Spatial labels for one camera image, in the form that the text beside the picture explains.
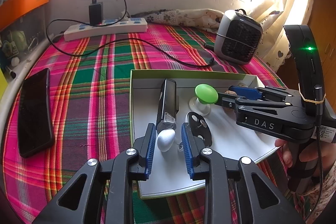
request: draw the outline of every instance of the black charger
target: black charger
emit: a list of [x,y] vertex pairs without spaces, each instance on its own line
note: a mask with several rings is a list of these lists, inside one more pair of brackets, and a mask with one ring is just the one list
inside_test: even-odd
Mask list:
[[89,5],[89,17],[91,25],[100,25],[103,22],[103,3],[92,0]]

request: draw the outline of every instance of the black phone case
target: black phone case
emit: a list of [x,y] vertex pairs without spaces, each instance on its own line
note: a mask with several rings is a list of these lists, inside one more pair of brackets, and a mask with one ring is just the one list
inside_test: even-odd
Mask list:
[[[21,152],[22,148],[20,148],[20,142],[18,141],[19,154],[20,154],[20,156],[22,158],[25,158],[25,159],[28,158],[28,157],[31,157],[31,156],[33,156],[35,154],[37,154],[40,151],[43,151],[43,150],[45,150],[47,148],[52,147],[53,144],[54,144],[54,142],[55,142],[55,136],[54,136],[54,133],[53,133],[53,123],[51,121],[51,109],[50,109],[50,90],[49,90],[49,88],[50,88],[50,70],[48,68],[43,69],[43,70],[35,73],[34,75],[30,76],[29,78],[34,77],[34,76],[36,76],[39,73],[44,73],[45,70],[47,71],[46,72],[47,73],[47,77],[46,77],[47,78],[47,81],[46,81],[47,92],[46,92],[46,98],[45,99],[46,99],[46,112],[47,112],[47,117],[48,117],[48,121],[49,121],[49,134],[50,134],[50,138],[49,138],[49,140],[46,143],[44,143],[44,144],[42,144],[42,145],[40,145],[40,146],[38,146],[38,147],[36,147],[36,148],[34,148],[34,149],[26,152],[26,153],[22,153]],[[20,119],[20,110],[21,110],[22,104],[23,104],[23,98],[20,95],[18,120]]]

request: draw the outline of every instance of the wooden cabinet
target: wooden cabinet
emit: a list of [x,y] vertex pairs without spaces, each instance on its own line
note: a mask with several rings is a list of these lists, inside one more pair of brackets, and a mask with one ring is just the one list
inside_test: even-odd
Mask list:
[[325,93],[336,111],[336,0],[314,0],[308,25],[319,50]]

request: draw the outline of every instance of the smartphone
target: smartphone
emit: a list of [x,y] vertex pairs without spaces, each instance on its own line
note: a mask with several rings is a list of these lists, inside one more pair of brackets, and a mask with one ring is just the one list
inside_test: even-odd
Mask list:
[[18,148],[23,158],[35,155],[54,144],[49,82],[48,68],[23,82],[17,121]]

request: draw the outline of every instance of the mini heater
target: mini heater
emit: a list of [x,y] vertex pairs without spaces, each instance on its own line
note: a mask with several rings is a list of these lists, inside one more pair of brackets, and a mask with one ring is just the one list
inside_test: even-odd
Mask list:
[[224,13],[214,46],[215,54],[234,63],[249,63],[263,34],[261,25],[253,18],[235,10]]

